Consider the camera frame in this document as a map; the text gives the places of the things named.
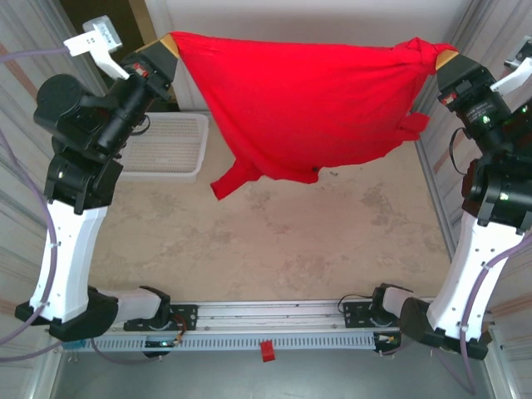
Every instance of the white bracket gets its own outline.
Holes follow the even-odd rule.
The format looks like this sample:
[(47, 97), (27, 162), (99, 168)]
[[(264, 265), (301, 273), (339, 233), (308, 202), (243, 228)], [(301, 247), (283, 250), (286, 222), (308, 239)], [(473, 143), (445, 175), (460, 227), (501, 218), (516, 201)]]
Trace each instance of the white bracket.
[(532, 75), (532, 58), (527, 57), (515, 71), (496, 81), (490, 86), (490, 89), (491, 91), (498, 92), (501, 96), (505, 96), (523, 85), (530, 75)]
[(89, 52), (94, 62), (113, 79), (128, 79), (130, 74), (118, 65), (109, 55), (106, 39), (97, 30), (74, 36), (63, 42), (75, 57)]

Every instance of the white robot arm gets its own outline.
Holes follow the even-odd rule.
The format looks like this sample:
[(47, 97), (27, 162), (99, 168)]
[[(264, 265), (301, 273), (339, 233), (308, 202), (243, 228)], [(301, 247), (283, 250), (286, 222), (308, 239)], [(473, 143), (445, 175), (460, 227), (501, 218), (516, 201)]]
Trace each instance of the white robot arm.
[[(525, 37), (511, 58), (506, 65), (515, 71), (495, 81), (486, 68), (457, 52), (440, 55), (438, 98), (464, 122), (465, 135), (482, 152), (463, 178), (460, 240), (432, 303), (388, 284), (376, 288), (373, 299), (377, 308), (399, 318), (406, 335), (457, 352), (465, 339), (468, 356), (479, 359), (487, 353), (479, 341), (486, 306), (509, 250), (527, 244), (528, 239), (520, 243), (532, 226), (532, 100), (511, 113), (501, 97), (532, 74), (532, 39)], [(475, 287), (485, 269), (489, 273)], [(466, 308), (470, 316), (464, 323)]]
[[(63, 342), (97, 337), (113, 323), (129, 320), (148, 320), (161, 328), (170, 317), (170, 297), (161, 291), (104, 291), (89, 287), (88, 277), (96, 236), (122, 170), (120, 151), (153, 100), (170, 98), (177, 47), (169, 35), (118, 64), (109, 56), (121, 45), (109, 19), (97, 18), (84, 27), (88, 32), (66, 40), (66, 47), (72, 56), (89, 52), (116, 81), (104, 97), (93, 96), (68, 75), (53, 76), (39, 89), (34, 120), (52, 133), (55, 155), (44, 195), (57, 243), (47, 236), (36, 290), (15, 313), (24, 321), (38, 313), (33, 324), (49, 324), (50, 334)], [(53, 245), (57, 262), (52, 267)], [(52, 289), (43, 300), (51, 276)]]

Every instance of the white tray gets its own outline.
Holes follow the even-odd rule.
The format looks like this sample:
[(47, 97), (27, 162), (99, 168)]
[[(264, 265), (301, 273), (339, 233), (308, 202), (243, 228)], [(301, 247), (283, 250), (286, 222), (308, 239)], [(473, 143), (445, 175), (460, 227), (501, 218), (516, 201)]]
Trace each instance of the white tray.
[(209, 119), (182, 112), (147, 113), (150, 128), (131, 136), (119, 160), (121, 181), (194, 183), (205, 157)]

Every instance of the red shirt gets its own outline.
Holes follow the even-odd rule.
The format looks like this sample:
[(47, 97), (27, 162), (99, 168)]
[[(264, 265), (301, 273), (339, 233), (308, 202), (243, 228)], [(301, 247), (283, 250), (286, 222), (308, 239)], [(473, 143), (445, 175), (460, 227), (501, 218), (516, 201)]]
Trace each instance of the red shirt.
[(180, 57), (235, 156), (211, 186), (221, 200), (262, 175), (302, 183), (418, 140), (408, 115), (447, 44), (387, 47), (252, 42), (173, 32)]

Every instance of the red clip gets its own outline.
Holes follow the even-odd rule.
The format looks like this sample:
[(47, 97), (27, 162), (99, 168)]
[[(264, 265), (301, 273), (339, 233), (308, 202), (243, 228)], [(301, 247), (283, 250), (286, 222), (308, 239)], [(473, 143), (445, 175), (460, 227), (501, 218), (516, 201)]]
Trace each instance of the red clip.
[(263, 355), (263, 362), (271, 362), (275, 360), (275, 352), (273, 351), (273, 342), (264, 341), (260, 343), (260, 352)]
[(444, 106), (448, 106), (449, 104), (451, 104), (456, 98), (458, 97), (458, 95), (455, 93), (455, 92), (452, 92), (449, 96), (446, 96), (444, 98), (441, 99), (441, 104), (443, 104)]

